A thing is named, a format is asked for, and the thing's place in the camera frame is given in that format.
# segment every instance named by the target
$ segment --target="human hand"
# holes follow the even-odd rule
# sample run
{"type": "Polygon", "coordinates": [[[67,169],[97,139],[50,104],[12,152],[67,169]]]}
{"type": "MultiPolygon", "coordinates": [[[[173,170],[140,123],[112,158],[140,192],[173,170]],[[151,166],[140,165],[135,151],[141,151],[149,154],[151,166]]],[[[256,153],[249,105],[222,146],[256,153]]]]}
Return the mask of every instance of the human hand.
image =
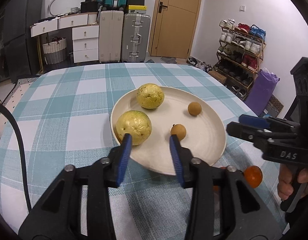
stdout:
{"type": "MultiPolygon", "coordinates": [[[[303,169],[297,178],[299,183],[308,183],[308,169],[303,169]]],[[[278,185],[277,191],[278,195],[282,200],[288,199],[288,197],[293,193],[294,189],[291,185],[292,182],[292,172],[285,164],[281,164],[279,168],[278,185]]],[[[302,197],[308,195],[308,184],[302,194],[302,197]]]]}

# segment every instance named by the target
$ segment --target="refrigerator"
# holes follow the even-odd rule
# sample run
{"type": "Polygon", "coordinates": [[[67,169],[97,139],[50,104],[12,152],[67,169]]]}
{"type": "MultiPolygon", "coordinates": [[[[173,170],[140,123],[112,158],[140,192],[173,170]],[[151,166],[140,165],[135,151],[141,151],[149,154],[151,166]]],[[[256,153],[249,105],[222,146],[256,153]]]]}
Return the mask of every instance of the refrigerator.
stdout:
{"type": "Polygon", "coordinates": [[[4,11],[3,43],[11,82],[40,70],[36,37],[30,26],[41,19],[42,0],[11,0],[4,11]]]}

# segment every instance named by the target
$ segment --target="checkered tablecloth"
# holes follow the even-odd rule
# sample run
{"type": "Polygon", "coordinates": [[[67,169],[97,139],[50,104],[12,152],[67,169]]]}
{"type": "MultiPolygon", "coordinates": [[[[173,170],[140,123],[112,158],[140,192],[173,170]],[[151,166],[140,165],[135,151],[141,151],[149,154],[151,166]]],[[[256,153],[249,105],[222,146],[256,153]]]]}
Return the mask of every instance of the checkered tablecloth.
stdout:
{"type": "MultiPolygon", "coordinates": [[[[254,115],[213,77],[187,65],[102,64],[51,71],[30,86],[13,111],[24,141],[32,206],[65,165],[91,165],[117,146],[110,129],[113,106],[145,83],[200,97],[225,125],[241,114],[254,115]]],[[[278,164],[264,161],[251,143],[227,136],[224,155],[215,166],[227,165],[262,169],[264,179],[256,191],[284,229],[276,190],[278,164]]],[[[130,160],[123,184],[109,192],[117,239],[184,238],[191,190],[182,189],[175,177],[153,173],[130,160]]],[[[81,224],[85,234],[86,196],[84,188],[81,224]]],[[[0,213],[15,232],[27,216],[18,144],[9,123],[0,140],[0,213]]]]}

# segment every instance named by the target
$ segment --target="blue gripper pad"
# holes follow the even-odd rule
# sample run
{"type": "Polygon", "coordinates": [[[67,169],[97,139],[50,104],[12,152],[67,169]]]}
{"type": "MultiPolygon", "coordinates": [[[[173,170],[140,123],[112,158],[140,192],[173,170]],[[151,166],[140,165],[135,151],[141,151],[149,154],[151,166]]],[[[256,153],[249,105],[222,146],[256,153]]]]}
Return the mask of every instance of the blue gripper pad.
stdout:
{"type": "Polygon", "coordinates": [[[174,170],[176,172],[177,180],[182,187],[185,187],[184,171],[182,163],[179,157],[179,153],[176,150],[176,145],[172,136],[170,137],[170,152],[172,155],[173,165],[174,165],[174,170]]]}
{"type": "Polygon", "coordinates": [[[259,118],[243,114],[239,117],[238,121],[240,122],[240,124],[252,126],[255,127],[256,129],[260,130],[269,129],[269,123],[265,118],[259,118]]]}
{"type": "Polygon", "coordinates": [[[120,147],[122,148],[121,149],[122,153],[118,165],[118,173],[116,178],[116,184],[118,187],[124,180],[125,172],[128,165],[128,160],[130,159],[130,154],[132,150],[132,136],[130,134],[128,133],[125,134],[120,147]]]}

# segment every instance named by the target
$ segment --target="purple bag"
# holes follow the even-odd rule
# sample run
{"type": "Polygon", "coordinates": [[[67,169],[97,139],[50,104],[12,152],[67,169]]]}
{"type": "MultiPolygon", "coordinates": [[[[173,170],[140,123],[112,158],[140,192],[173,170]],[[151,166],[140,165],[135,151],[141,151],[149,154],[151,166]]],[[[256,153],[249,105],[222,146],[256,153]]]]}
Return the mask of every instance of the purple bag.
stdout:
{"type": "Polygon", "coordinates": [[[266,107],[280,79],[273,73],[261,69],[258,77],[245,100],[245,104],[256,114],[260,115],[266,107]]]}

